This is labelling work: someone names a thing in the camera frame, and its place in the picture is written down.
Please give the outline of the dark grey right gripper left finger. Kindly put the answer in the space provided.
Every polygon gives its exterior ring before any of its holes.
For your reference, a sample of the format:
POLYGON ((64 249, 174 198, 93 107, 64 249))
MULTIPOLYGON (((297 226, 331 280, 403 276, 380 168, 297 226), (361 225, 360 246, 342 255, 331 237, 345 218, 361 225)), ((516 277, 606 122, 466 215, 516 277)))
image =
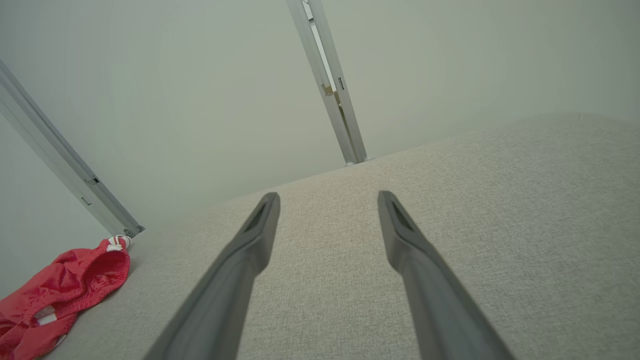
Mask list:
POLYGON ((266 193, 144 360, 236 360, 253 285, 269 264, 280 214, 279 194, 266 193))

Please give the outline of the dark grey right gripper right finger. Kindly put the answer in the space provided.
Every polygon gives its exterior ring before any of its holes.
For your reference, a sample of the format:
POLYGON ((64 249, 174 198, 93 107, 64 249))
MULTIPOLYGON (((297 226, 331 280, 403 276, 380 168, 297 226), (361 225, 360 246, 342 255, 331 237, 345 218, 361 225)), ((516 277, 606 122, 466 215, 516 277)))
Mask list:
POLYGON ((515 360, 391 191, 378 193, 386 257, 402 277, 422 360, 515 360))

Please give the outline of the red shorts with white stripes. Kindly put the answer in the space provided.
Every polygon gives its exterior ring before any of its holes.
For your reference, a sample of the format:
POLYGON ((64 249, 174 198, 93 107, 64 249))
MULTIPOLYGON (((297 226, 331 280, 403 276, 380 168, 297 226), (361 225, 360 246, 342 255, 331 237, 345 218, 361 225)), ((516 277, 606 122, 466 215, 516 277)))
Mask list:
POLYGON ((126 282, 131 244, 114 235, 94 249, 66 251, 1 299, 0 360, 38 360, 59 346, 81 312, 126 282))

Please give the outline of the grey metal frame post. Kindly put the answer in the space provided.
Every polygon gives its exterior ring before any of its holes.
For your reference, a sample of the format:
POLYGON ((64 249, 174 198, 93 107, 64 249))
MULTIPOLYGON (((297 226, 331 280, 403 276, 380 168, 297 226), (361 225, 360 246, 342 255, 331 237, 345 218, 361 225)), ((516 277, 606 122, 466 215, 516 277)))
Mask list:
POLYGON ((134 238, 146 230, 66 141, 2 59, 0 113, 111 235, 134 238))

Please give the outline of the grey wall bracket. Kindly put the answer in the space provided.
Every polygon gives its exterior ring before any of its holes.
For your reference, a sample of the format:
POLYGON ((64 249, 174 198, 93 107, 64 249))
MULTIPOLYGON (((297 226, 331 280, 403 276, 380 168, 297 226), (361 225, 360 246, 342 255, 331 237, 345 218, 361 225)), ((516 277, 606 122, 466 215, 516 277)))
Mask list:
POLYGON ((368 155, 322 0, 285 0, 322 96, 345 166, 368 155))

